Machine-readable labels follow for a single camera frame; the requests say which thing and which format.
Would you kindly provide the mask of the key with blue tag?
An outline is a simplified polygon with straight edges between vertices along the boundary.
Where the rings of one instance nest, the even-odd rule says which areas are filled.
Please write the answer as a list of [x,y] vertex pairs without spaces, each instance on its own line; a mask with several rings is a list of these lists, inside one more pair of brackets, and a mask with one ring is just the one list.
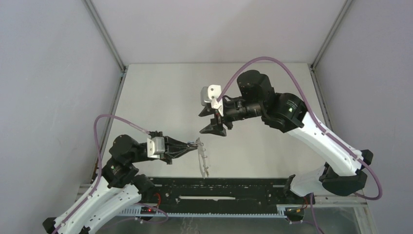
[[187,143],[187,146],[188,146],[189,148],[197,148],[197,147],[198,147],[198,144],[197,144],[196,142],[194,142],[194,141],[189,141],[189,142]]

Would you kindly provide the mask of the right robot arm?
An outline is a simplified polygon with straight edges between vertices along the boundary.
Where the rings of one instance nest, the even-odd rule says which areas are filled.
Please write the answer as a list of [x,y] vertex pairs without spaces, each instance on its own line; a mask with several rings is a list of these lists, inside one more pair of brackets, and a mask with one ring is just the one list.
[[302,175],[291,175],[284,187],[286,202],[295,204],[310,193],[327,191],[338,196],[354,194],[365,187],[366,165],[373,159],[369,150],[356,150],[320,122],[305,103],[292,93],[277,93],[269,77],[257,70],[248,70],[236,80],[241,95],[228,97],[219,85],[201,90],[203,110],[200,116],[211,116],[202,134],[226,136],[233,122],[260,117],[265,125],[305,143],[324,160],[325,164]]

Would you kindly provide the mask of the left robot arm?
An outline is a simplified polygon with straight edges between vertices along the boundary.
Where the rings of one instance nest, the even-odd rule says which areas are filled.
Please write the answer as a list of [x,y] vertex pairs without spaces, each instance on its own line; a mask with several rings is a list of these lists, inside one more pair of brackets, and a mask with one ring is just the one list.
[[150,132],[143,143],[129,135],[119,135],[109,149],[111,158],[87,191],[63,214],[44,220],[46,233],[94,234],[128,206],[152,201],[155,185],[138,173],[135,163],[159,160],[171,165],[173,159],[201,145],[199,139],[185,143],[158,131]]

